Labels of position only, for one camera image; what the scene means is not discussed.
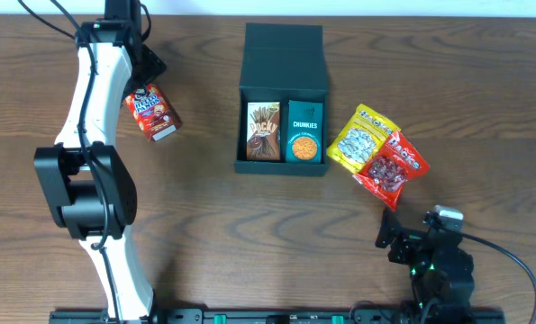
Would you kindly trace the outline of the red Hello Panda box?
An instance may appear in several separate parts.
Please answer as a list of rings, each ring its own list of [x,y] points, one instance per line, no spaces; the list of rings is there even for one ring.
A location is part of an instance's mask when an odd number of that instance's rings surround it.
[[[123,103],[148,141],[162,140],[182,126],[177,111],[155,84],[136,89]]]

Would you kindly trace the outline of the red Hacks candy bag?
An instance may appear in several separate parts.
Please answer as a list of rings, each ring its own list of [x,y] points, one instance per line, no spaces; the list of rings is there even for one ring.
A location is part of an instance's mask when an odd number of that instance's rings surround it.
[[[425,175],[430,168],[404,134],[395,131],[352,177],[394,211],[404,184]]]

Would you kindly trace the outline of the brown Pocky box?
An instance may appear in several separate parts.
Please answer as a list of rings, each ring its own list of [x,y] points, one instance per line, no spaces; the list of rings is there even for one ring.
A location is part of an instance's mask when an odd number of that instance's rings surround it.
[[[246,158],[280,160],[280,102],[248,103]]]

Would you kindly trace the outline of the teal Chunkies cookie box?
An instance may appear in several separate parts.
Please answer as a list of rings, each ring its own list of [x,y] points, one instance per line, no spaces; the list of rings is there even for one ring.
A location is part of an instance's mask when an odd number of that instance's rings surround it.
[[[323,104],[290,101],[287,121],[286,162],[320,164],[323,150]]]

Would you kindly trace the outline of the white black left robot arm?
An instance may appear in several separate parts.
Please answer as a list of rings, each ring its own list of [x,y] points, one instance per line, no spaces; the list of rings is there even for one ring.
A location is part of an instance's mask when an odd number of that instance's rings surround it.
[[[120,105],[141,62],[141,24],[106,17],[77,27],[79,70],[68,118],[34,167],[58,227],[92,259],[108,306],[56,310],[52,323],[162,323],[132,236],[137,191],[118,155]]]

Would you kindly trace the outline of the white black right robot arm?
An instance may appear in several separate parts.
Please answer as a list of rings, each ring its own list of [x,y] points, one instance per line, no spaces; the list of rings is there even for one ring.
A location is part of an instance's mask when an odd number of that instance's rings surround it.
[[[409,267],[413,297],[422,320],[470,322],[474,263],[473,257],[459,247],[463,213],[436,205],[426,213],[424,221],[428,226],[425,232],[407,229],[394,211],[385,208],[376,246],[390,248],[390,262]]]

